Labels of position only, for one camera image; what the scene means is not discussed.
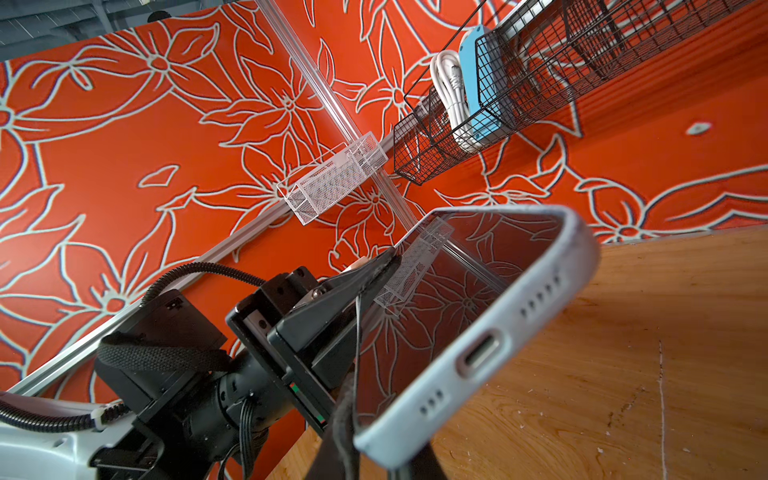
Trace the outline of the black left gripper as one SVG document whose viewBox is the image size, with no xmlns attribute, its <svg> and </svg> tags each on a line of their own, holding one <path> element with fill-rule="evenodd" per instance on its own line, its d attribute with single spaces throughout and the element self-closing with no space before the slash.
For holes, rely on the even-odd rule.
<svg viewBox="0 0 768 480">
<path fill-rule="evenodd" d="M 375 298 L 400 265 L 395 247 L 362 266 L 319 281 L 300 267 L 240 301 L 227 325 L 277 391 L 321 434 L 357 349 L 353 302 Z"/>
</svg>

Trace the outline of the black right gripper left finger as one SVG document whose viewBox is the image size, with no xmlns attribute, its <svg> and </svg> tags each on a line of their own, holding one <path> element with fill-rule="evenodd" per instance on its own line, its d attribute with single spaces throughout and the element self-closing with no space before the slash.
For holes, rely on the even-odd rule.
<svg viewBox="0 0 768 480">
<path fill-rule="evenodd" d="M 335 411 L 323 434 L 320 448 L 305 475 L 306 480 L 358 480 L 360 452 L 353 444 L 354 381 L 350 373 L 343 381 Z"/>
</svg>

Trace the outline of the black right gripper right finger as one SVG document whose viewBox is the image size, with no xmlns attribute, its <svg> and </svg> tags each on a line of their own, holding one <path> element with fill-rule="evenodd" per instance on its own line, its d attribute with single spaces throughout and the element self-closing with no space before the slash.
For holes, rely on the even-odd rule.
<svg viewBox="0 0 768 480">
<path fill-rule="evenodd" d="M 389 471 L 389 480 L 447 480 L 434 450 L 427 443 L 404 465 Z"/>
</svg>

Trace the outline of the phone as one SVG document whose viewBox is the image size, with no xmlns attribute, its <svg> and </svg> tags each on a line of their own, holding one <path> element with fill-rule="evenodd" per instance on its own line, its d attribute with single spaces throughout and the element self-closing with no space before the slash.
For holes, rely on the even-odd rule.
<svg viewBox="0 0 768 480">
<path fill-rule="evenodd" d="M 437 208 L 397 244 L 394 274 L 357 308 L 354 436 L 393 469 L 585 288 L 600 251 L 562 205 Z"/>
</svg>

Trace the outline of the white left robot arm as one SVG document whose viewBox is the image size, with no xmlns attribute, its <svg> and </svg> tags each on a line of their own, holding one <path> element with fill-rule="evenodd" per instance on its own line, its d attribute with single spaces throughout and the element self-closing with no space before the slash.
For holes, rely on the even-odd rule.
<svg viewBox="0 0 768 480">
<path fill-rule="evenodd" d="M 355 361 L 357 314 L 400 262 L 388 249 L 322 281 L 302 267 L 269 280 L 211 262 L 170 270 L 98 342 L 94 369 L 115 401 L 2 393 L 2 477 L 204 479 L 230 461 L 250 475 L 286 414 L 328 428 Z M 226 319 L 239 353 L 228 353 L 224 333 L 174 288 L 197 273 L 253 287 Z"/>
</svg>

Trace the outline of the clear acrylic bin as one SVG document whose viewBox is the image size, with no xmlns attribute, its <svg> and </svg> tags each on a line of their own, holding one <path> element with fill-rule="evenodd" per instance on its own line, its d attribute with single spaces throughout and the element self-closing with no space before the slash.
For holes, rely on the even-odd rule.
<svg viewBox="0 0 768 480">
<path fill-rule="evenodd" d="M 302 225 L 316 220 L 373 176 L 387 156 L 372 132 L 326 150 L 281 182 L 286 204 Z"/>
</svg>

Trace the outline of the light blue box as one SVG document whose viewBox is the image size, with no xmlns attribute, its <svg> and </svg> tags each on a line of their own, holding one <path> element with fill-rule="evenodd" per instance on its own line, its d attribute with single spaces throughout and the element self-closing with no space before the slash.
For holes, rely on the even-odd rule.
<svg viewBox="0 0 768 480">
<path fill-rule="evenodd" d="M 481 145 L 490 143 L 501 129 L 501 108 L 494 99 L 503 86 L 498 42 L 483 25 L 470 30 L 459 46 L 459 59 L 468 105 L 469 125 Z"/>
</svg>

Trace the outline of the aluminium frame post left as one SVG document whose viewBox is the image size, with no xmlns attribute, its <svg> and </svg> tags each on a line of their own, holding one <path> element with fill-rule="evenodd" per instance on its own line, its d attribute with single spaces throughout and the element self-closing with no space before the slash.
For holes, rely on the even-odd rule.
<svg viewBox="0 0 768 480">
<path fill-rule="evenodd" d="M 336 97 L 329 81 L 296 35 L 278 4 L 271 0 L 258 0 L 256 4 L 344 139 L 352 143 L 360 138 L 362 136 L 360 129 Z M 372 179 L 389 203 L 397 220 L 406 230 L 411 229 L 418 219 L 396 188 L 390 175 L 380 168 L 372 175 Z"/>
</svg>

